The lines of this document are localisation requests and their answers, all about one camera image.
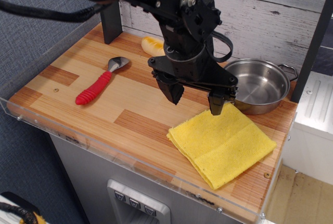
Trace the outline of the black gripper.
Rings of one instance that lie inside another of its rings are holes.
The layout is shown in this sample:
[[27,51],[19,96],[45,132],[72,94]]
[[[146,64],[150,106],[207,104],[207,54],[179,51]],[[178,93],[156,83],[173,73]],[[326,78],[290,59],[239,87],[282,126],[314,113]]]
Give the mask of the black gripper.
[[148,60],[160,90],[174,105],[180,101],[185,86],[207,91],[211,114],[220,115],[225,101],[236,99],[237,77],[209,57],[206,50],[187,60],[179,60],[183,57],[172,51]]

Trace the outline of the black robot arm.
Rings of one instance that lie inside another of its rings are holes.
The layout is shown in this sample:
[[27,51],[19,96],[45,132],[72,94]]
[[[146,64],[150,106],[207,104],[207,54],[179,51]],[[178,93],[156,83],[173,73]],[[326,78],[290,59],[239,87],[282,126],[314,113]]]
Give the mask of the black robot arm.
[[[109,5],[119,0],[90,1]],[[216,31],[222,22],[214,0],[123,1],[141,7],[159,22],[164,55],[150,58],[148,65],[170,102],[177,104],[185,87],[206,91],[213,115],[222,112],[224,103],[235,100],[238,80],[221,67],[229,55],[214,55],[214,39],[233,47],[228,37]]]

